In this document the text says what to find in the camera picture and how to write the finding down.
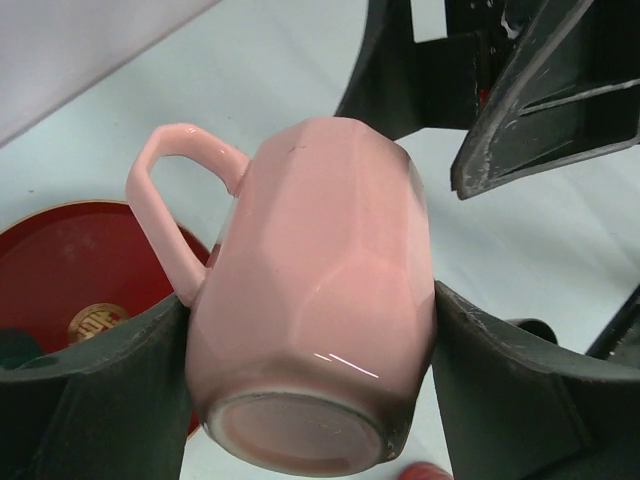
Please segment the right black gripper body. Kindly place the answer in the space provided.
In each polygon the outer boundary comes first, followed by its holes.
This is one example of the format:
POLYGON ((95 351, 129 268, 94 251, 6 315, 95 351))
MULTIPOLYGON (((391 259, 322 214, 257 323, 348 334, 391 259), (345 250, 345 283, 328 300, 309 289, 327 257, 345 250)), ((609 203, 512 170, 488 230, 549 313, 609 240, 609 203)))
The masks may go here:
POLYGON ((525 24, 522 1, 444 2, 446 35, 414 38, 409 0, 371 1, 337 107, 392 140, 423 128, 468 130, 525 24))

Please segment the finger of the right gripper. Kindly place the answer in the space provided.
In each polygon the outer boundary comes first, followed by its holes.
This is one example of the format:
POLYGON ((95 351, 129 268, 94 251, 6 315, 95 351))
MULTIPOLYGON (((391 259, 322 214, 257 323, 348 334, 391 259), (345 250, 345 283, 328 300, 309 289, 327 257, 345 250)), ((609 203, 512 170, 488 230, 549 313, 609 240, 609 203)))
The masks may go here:
POLYGON ((506 2, 515 46, 451 167, 461 200, 639 142, 639 4, 506 2))

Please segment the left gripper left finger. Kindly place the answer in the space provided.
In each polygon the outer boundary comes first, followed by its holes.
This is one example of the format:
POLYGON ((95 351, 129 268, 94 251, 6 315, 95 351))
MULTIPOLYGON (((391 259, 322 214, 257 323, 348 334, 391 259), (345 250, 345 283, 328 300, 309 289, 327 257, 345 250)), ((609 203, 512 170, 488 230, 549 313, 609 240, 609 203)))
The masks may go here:
POLYGON ((169 296, 1 371, 4 479, 176 479, 191 417, 189 311, 169 296))

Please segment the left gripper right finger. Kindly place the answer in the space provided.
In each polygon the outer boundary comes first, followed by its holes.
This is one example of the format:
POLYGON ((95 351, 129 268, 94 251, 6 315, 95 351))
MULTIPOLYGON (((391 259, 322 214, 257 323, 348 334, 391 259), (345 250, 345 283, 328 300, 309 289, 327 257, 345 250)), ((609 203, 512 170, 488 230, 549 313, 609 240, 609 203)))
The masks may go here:
POLYGON ((609 360, 538 338, 436 286, 433 376, 458 479, 635 479, 639 324, 609 360))

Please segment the red mug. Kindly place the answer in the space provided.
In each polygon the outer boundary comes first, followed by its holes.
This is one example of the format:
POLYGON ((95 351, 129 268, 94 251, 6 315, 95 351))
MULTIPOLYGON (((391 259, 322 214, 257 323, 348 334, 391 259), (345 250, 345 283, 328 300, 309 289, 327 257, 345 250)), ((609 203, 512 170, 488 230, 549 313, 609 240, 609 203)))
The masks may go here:
POLYGON ((453 476, 436 464, 421 461, 407 466, 397 480, 453 480, 453 476))

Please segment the dark green mug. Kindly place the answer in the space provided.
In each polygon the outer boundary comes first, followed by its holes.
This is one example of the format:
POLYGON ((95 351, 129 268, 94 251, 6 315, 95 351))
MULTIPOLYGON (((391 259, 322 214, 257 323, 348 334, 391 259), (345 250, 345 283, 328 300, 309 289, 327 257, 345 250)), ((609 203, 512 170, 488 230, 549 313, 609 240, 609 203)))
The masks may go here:
POLYGON ((44 354, 41 346, 27 331, 6 328, 0 334, 0 361, 3 370, 14 370, 44 354))

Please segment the light pink tall mug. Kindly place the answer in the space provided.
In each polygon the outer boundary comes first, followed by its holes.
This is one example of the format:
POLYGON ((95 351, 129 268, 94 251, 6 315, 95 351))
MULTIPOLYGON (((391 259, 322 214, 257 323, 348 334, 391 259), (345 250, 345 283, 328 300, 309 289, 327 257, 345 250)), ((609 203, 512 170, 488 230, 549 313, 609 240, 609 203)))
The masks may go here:
POLYGON ((424 188, 401 146, 359 120, 316 117, 248 157, 196 126, 165 125, 125 192, 190 310, 186 382, 212 440, 302 476, 401 454, 436 336, 424 188), (234 197, 209 263, 151 180, 164 156, 202 165, 234 197))

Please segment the brown speckled mug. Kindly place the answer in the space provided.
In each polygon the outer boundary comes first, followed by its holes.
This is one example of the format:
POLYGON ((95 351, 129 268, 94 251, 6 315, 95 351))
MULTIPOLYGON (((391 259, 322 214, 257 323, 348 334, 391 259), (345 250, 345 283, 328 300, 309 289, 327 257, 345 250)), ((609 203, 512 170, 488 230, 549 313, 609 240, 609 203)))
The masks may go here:
POLYGON ((554 330, 542 320, 535 318, 518 318, 507 320, 507 323, 554 345, 558 344, 558 339, 554 330))

